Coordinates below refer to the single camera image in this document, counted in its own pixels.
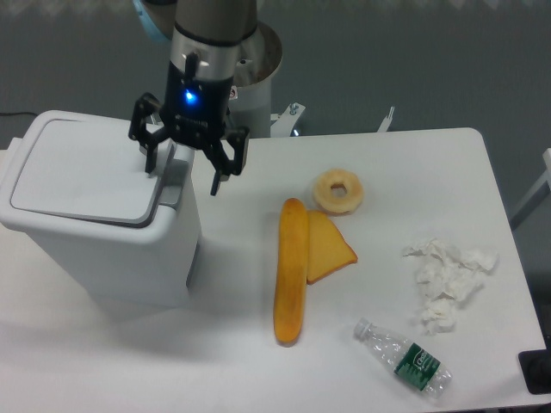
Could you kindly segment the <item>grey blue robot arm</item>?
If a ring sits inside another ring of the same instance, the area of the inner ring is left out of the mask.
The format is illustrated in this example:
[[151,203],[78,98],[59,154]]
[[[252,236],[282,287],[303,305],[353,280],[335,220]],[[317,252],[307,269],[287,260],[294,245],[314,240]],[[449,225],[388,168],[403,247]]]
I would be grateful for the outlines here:
[[170,40],[164,100],[143,94],[134,104],[128,137],[156,167],[167,139],[200,150],[214,167],[211,193],[241,174],[250,137],[247,126],[228,126],[229,100],[241,44],[257,28],[254,1],[136,1],[145,28]]

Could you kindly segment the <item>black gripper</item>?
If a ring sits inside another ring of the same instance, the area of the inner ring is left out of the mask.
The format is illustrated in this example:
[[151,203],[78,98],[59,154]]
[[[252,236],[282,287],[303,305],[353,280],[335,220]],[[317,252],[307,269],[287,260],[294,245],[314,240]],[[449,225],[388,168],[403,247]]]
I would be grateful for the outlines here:
[[[139,144],[145,155],[145,173],[157,165],[158,146],[167,139],[203,150],[214,167],[210,194],[215,196],[222,182],[239,176],[245,165],[250,129],[238,126],[226,129],[231,77],[221,80],[189,77],[169,64],[164,104],[146,92],[134,103],[128,137]],[[164,126],[150,132],[146,120],[159,114]]]

